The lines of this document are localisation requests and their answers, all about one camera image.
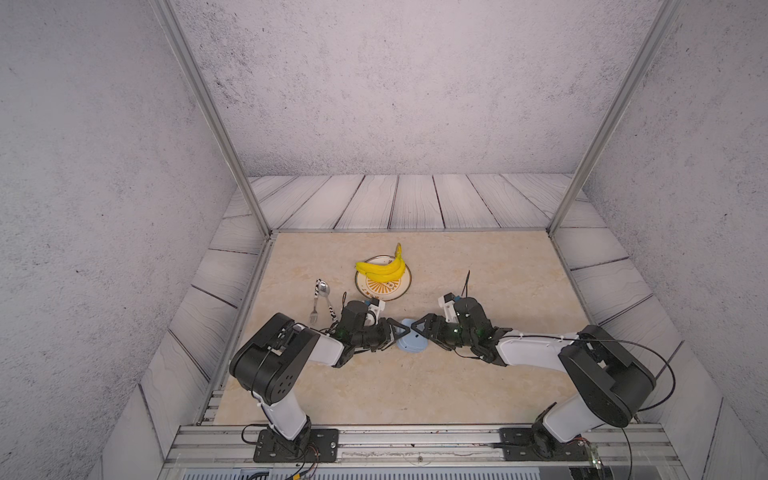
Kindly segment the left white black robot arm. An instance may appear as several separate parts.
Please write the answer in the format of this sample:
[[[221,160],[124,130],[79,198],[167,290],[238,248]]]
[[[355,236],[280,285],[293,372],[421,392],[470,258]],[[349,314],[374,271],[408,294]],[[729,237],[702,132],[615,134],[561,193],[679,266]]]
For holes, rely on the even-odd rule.
[[[229,363],[229,374],[259,402],[278,441],[299,448],[311,430],[310,417],[293,389],[309,362],[340,368],[354,355],[383,351],[411,329],[382,315],[380,300],[348,302],[324,330],[274,314]]]

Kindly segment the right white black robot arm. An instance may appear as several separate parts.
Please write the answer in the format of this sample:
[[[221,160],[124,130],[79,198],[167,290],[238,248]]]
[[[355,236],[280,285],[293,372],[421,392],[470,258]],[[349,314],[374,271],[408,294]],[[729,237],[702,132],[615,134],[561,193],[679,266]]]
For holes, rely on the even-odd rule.
[[[415,332],[445,350],[468,348],[492,365],[530,366],[566,374],[576,394],[554,403],[532,425],[546,448],[566,444],[603,424],[629,425],[656,388],[655,376],[625,344],[604,329],[588,325],[562,335],[525,333],[497,327],[471,297],[441,301],[444,313],[415,321]]]

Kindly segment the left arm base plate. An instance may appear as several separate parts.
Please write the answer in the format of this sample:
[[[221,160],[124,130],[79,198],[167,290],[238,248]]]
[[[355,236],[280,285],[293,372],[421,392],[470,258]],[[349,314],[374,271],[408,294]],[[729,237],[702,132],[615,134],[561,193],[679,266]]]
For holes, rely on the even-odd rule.
[[[334,463],[337,460],[340,432],[334,428],[315,428],[310,421],[293,440],[288,440],[274,428],[259,433],[253,461],[266,463]]]

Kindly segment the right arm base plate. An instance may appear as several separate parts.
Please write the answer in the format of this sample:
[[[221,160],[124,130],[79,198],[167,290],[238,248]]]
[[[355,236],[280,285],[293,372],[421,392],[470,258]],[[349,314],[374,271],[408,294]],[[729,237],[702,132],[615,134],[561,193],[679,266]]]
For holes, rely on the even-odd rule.
[[[530,427],[506,427],[499,430],[500,441],[493,445],[502,450],[506,461],[586,462],[591,453],[583,440],[559,442],[540,423]]]

